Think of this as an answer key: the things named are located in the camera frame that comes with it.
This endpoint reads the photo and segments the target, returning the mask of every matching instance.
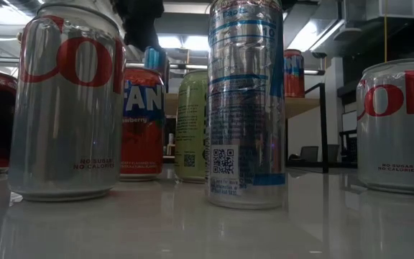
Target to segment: wooden shelf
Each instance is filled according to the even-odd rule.
[[[319,99],[309,98],[286,98],[285,99],[285,118],[295,117],[303,112],[307,112],[320,105]],[[174,118],[177,116],[178,95],[165,94],[165,114]]]
[[[285,118],[295,117],[320,105],[319,99],[285,98]]]

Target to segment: white table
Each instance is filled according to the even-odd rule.
[[[171,165],[158,181],[63,203],[12,194],[9,206],[0,176],[0,259],[414,258],[414,196],[365,191],[353,170],[287,171],[284,206],[263,211],[209,204]]]

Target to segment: qr code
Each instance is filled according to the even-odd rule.
[[[185,154],[185,167],[196,166],[196,155]]]
[[[213,172],[234,175],[236,172],[236,169],[234,168],[234,155],[236,155],[236,153],[237,151],[233,148],[213,148]]]

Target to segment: orange can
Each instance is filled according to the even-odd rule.
[[[285,97],[305,97],[305,62],[299,50],[284,51]]]
[[[162,171],[164,84],[147,68],[127,68],[124,79],[121,180],[152,180]]]

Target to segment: green can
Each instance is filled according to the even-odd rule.
[[[178,91],[175,173],[185,182],[205,183],[207,70],[185,75]]]

